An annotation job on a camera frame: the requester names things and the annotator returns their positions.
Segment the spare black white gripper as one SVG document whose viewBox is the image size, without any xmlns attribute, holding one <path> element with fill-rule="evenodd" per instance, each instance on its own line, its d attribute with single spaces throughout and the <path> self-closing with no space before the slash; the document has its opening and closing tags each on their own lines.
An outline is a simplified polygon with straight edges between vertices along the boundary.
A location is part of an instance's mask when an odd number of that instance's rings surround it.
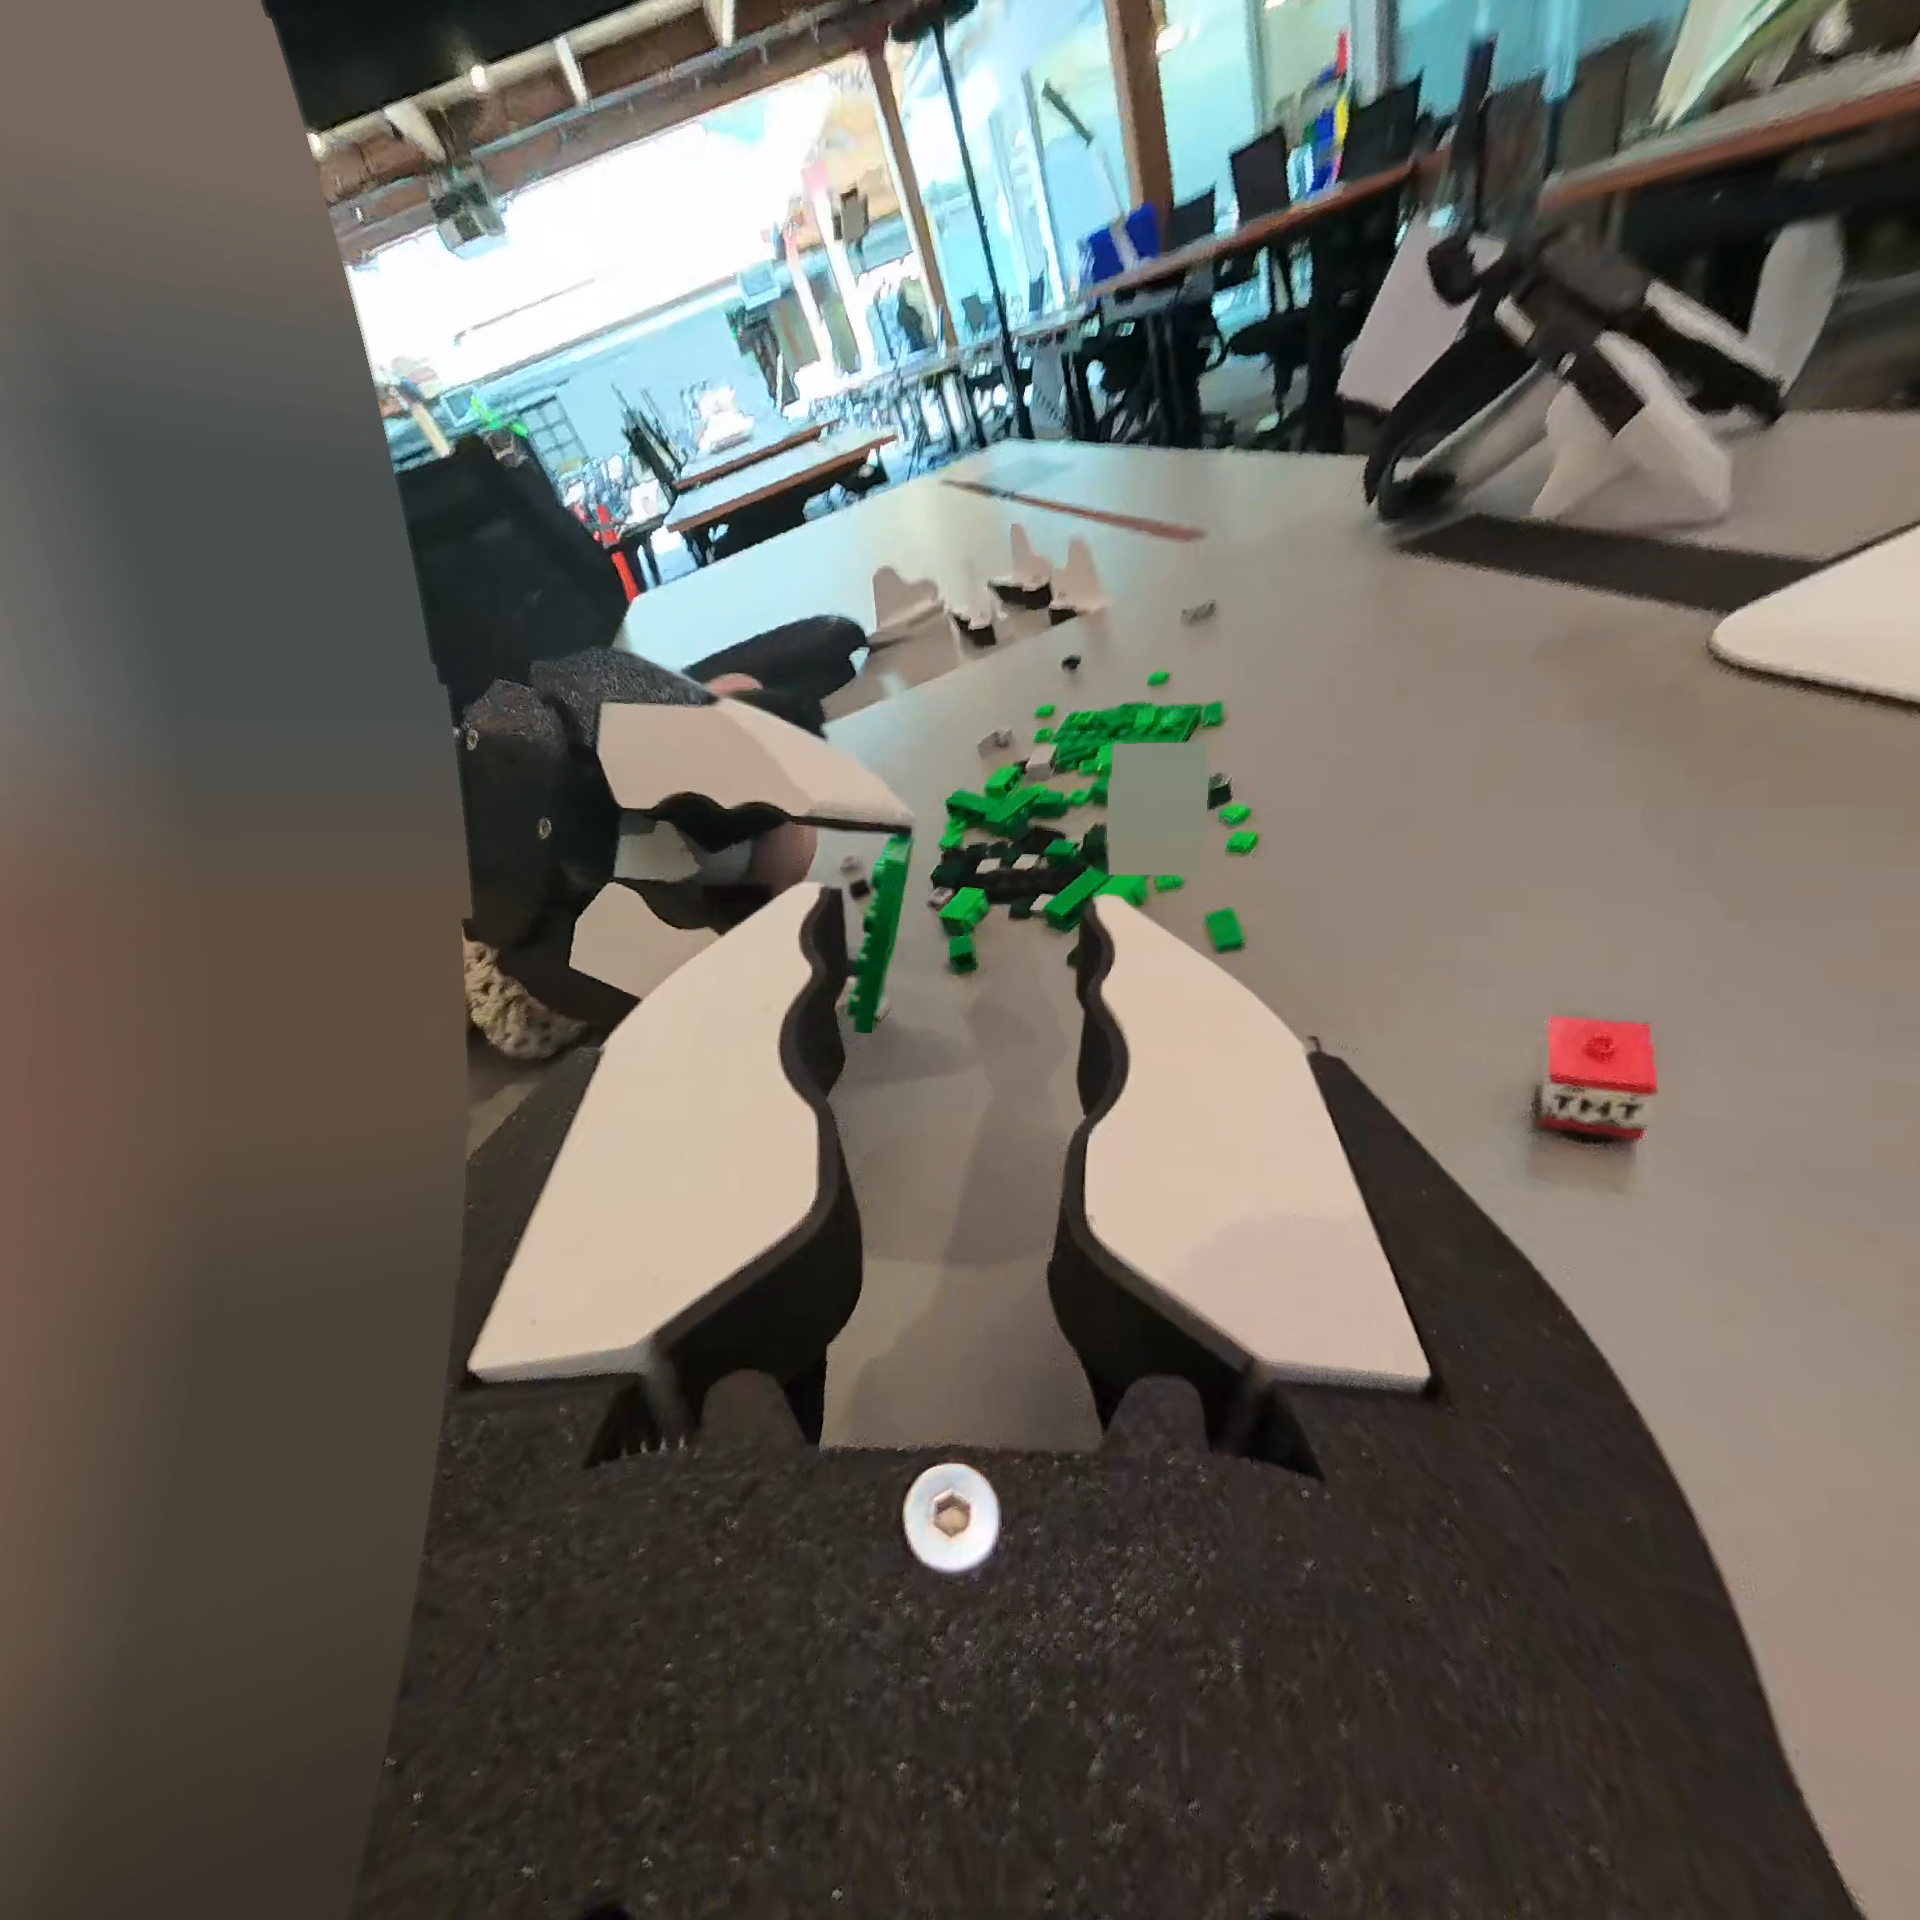
<svg viewBox="0 0 1920 1920">
<path fill-rule="evenodd" d="M 1533 521 L 1607 505 L 1708 526 L 1729 512 L 1728 431 L 1780 420 L 1787 392 L 1748 333 L 1571 232 L 1486 261 L 1448 240 L 1427 261 L 1465 324 L 1378 428 L 1361 496 L 1380 521 L 1440 516 L 1510 474 L 1537 476 Z"/>
</svg>

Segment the wooden column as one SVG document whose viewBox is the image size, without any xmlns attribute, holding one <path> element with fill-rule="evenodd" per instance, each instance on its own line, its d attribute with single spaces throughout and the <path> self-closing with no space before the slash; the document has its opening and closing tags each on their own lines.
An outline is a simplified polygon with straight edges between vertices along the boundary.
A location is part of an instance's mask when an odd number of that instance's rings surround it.
<svg viewBox="0 0 1920 1920">
<path fill-rule="evenodd" d="M 1159 78 L 1163 7 L 1158 1 L 1103 1 L 1102 14 L 1116 83 L 1127 204 L 1154 208 L 1159 228 L 1167 230 L 1173 177 Z"/>
</svg>

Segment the white paper sheet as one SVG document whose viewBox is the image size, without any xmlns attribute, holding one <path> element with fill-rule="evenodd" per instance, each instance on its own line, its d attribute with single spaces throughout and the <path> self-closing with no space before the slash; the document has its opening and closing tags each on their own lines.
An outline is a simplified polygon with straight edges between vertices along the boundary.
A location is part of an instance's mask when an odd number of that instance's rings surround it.
<svg viewBox="0 0 1920 1920">
<path fill-rule="evenodd" d="M 1463 333 L 1472 301 L 1448 301 L 1434 285 L 1427 256 L 1449 234 L 1420 214 L 1406 228 L 1392 264 L 1346 349 L 1337 396 L 1378 416 L 1392 412 L 1407 390 Z"/>
</svg>

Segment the black office chair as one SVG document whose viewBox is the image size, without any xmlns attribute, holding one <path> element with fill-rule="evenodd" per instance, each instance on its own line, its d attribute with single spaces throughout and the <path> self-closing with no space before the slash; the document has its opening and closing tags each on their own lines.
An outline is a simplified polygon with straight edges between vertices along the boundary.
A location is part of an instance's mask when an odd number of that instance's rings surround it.
<svg viewBox="0 0 1920 1920">
<path fill-rule="evenodd" d="M 533 461 L 479 437 L 396 471 L 428 653 L 452 715 L 537 662 L 614 644 L 627 593 Z"/>
</svg>

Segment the white book stand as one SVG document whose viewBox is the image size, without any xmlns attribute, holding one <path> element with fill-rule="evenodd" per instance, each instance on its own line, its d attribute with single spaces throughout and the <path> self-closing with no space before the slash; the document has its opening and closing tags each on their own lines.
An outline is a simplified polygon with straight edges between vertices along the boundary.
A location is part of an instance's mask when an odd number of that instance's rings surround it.
<svg viewBox="0 0 1920 1920">
<path fill-rule="evenodd" d="M 1729 612 L 1708 652 L 1762 678 L 1917 707 L 1917 530 Z"/>
</svg>

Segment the black ribbed cushion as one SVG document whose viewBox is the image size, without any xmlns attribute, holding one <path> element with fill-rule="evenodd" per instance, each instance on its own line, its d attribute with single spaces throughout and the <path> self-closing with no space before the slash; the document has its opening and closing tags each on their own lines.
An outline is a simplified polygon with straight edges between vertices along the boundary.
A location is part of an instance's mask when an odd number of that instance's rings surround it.
<svg viewBox="0 0 1920 1920">
<path fill-rule="evenodd" d="M 807 615 L 726 645 L 682 667 L 685 680 L 822 736 L 826 703 L 852 683 L 869 645 L 846 615 Z"/>
</svg>

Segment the large green lego plate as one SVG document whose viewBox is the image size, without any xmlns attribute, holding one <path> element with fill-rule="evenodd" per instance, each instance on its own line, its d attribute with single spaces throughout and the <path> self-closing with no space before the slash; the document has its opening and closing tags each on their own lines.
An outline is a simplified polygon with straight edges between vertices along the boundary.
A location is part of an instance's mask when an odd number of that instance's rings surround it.
<svg viewBox="0 0 1920 1920">
<path fill-rule="evenodd" d="M 852 954 L 846 1015 L 852 1030 L 869 1035 L 886 1003 L 886 984 L 900 940 L 900 920 L 913 852 L 911 831 L 889 836 L 875 854 L 862 896 L 860 940 Z"/>
</svg>

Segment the red white lego cube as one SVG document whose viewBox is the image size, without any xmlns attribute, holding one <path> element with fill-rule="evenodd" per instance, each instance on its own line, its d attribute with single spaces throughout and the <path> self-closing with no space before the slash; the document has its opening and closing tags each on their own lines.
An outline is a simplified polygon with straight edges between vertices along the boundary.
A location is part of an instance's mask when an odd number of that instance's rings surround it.
<svg viewBox="0 0 1920 1920">
<path fill-rule="evenodd" d="M 1541 1133 L 1639 1142 L 1658 1091 L 1658 1051 L 1645 1022 L 1547 1018 L 1533 1091 L 1533 1123 Z"/>
</svg>

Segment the wooden desk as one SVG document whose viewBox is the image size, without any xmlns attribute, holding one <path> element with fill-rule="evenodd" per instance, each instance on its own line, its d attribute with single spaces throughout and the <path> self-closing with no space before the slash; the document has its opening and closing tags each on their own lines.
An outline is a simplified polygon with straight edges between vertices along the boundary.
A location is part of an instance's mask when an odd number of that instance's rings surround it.
<svg viewBox="0 0 1920 1920">
<path fill-rule="evenodd" d="M 1916 113 L 1916 55 L 1904 61 L 1843 61 L 1620 153 L 1549 174 L 1532 204 L 1533 217 L 1556 226 L 1595 214 L 1616 224 L 1624 208 L 1645 194 L 1669 195 L 1698 183 L 1716 185 L 1766 162 L 1823 151 L 1884 129 L 1913 133 Z M 1179 287 L 1220 261 L 1282 246 L 1296 234 L 1351 217 L 1360 206 L 1380 198 L 1406 198 L 1416 185 L 1436 185 L 1448 174 L 1449 160 L 1445 147 L 1406 155 L 1232 230 L 1139 260 L 1082 287 L 1057 318 L 1031 321 L 1019 336 L 1036 341 L 1048 327 L 1067 327 L 1103 306 Z"/>
</svg>

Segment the person's left forearm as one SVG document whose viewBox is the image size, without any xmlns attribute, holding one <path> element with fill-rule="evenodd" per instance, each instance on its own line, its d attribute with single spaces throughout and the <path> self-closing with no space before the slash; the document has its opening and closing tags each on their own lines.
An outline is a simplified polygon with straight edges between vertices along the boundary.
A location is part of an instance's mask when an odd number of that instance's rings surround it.
<svg viewBox="0 0 1920 1920">
<path fill-rule="evenodd" d="M 511 977 L 496 947 L 462 938 L 462 977 L 468 1030 L 497 1058 L 535 1066 L 582 1044 L 592 1025 L 555 1012 Z"/>
</svg>

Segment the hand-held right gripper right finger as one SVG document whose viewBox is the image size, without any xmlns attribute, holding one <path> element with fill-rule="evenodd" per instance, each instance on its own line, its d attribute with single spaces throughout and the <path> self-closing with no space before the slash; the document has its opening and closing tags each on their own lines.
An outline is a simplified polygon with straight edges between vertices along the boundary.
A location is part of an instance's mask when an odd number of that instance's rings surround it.
<svg viewBox="0 0 1920 1920">
<path fill-rule="evenodd" d="M 1416 1400 L 1431 1362 L 1309 1046 L 1118 896 L 1079 916 L 1078 1122 L 1046 1263 L 1102 1429 L 1181 1381 L 1212 1447 L 1303 1447 L 1291 1389 Z"/>
</svg>

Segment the pile of green lego bricks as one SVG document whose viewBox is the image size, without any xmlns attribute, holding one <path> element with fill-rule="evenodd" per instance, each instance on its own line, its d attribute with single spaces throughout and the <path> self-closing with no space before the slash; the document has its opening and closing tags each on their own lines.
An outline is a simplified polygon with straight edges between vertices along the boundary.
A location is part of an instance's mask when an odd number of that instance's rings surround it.
<svg viewBox="0 0 1920 1920">
<path fill-rule="evenodd" d="M 995 731 L 983 769 L 947 792 L 925 868 L 944 969 L 981 972 L 1003 930 L 1071 940 L 1093 901 L 1146 910 L 1248 861 L 1254 808 L 1227 761 L 1230 703 L 1167 669 L 1112 700 L 1060 696 Z"/>
</svg>

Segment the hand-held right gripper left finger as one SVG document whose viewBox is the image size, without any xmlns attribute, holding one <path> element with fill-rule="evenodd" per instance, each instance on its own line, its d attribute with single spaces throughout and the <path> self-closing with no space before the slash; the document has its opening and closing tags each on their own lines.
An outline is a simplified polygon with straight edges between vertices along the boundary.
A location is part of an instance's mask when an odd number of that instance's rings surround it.
<svg viewBox="0 0 1920 1920">
<path fill-rule="evenodd" d="M 659 1437 L 715 1383 L 803 1381 L 852 1317 L 862 1233 L 831 1089 L 848 906 L 796 884 L 694 944 L 597 1053 L 468 1349 L 485 1387 L 633 1385 Z"/>
</svg>

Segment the background wooden table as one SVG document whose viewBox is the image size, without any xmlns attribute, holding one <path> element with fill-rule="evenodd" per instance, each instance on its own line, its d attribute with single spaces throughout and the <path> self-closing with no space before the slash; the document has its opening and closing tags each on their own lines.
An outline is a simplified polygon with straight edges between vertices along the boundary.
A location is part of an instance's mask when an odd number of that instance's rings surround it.
<svg viewBox="0 0 1920 1920">
<path fill-rule="evenodd" d="M 729 560 L 797 530 L 813 499 L 883 484 L 883 451 L 898 442 L 891 426 L 836 428 L 682 491 L 662 530 L 696 565 Z"/>
</svg>

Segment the black pole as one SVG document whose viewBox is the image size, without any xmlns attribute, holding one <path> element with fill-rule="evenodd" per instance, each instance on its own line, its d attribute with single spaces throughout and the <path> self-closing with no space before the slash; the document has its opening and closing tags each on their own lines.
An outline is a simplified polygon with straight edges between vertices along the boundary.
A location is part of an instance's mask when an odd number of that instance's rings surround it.
<svg viewBox="0 0 1920 1920">
<path fill-rule="evenodd" d="M 947 116 L 958 146 L 958 160 L 962 167 L 962 179 L 965 185 L 965 198 L 971 211 L 971 228 L 977 242 L 977 252 L 981 260 L 981 271 L 985 278 L 988 289 L 988 311 L 992 320 L 992 338 L 997 349 L 999 365 L 1003 371 L 1003 383 L 1007 390 L 1014 428 L 1019 442 L 1036 442 L 1036 426 L 1028 405 L 1028 383 L 1021 371 L 1019 351 L 1014 346 L 1011 327 L 1005 311 L 1002 284 L 995 271 L 993 240 L 989 234 L 988 209 L 980 188 L 980 177 L 973 166 L 973 153 L 969 146 L 969 135 L 965 127 L 965 113 L 962 107 L 962 96 L 958 86 L 958 75 L 949 51 L 949 29 L 964 21 L 971 11 L 973 1 L 932 1 L 929 3 L 929 39 L 933 48 L 933 59 L 937 64 L 942 93 L 945 100 Z"/>
</svg>

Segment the brown tape strip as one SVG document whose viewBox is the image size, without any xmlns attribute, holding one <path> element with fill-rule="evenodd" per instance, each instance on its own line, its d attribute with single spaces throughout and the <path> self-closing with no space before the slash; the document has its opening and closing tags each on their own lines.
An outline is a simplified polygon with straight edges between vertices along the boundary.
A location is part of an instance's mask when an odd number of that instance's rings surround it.
<svg viewBox="0 0 1920 1920">
<path fill-rule="evenodd" d="M 1125 532 L 1146 539 L 1155 539 L 1161 544 L 1190 546 L 1190 544 L 1207 539 L 1207 532 L 1199 526 L 1172 521 L 1155 516 L 1119 512 L 1113 508 L 1089 505 L 1083 501 L 1048 496 L 1048 494 L 1019 491 L 1014 488 L 988 484 L 975 477 L 947 477 L 947 480 L 942 480 L 940 484 L 953 491 L 992 499 L 1007 508 L 1021 508 L 1021 509 L 1031 509 L 1048 516 L 1071 518 L 1083 524 L 1107 526 L 1118 532 Z"/>
</svg>

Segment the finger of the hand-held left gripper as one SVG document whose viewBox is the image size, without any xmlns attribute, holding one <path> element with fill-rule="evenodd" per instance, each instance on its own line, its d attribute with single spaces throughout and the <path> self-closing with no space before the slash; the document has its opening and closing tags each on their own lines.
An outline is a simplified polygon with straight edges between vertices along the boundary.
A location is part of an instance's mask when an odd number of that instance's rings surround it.
<svg viewBox="0 0 1920 1920">
<path fill-rule="evenodd" d="M 739 697 L 704 703 L 606 701 L 596 760 L 624 812 L 687 831 L 762 815 L 850 831 L 909 833 L 911 808 L 828 737 Z"/>
<path fill-rule="evenodd" d="M 635 886 L 609 879 L 571 928 L 570 967 L 597 985 L 646 997 L 719 938 L 712 926 L 659 917 Z"/>
</svg>

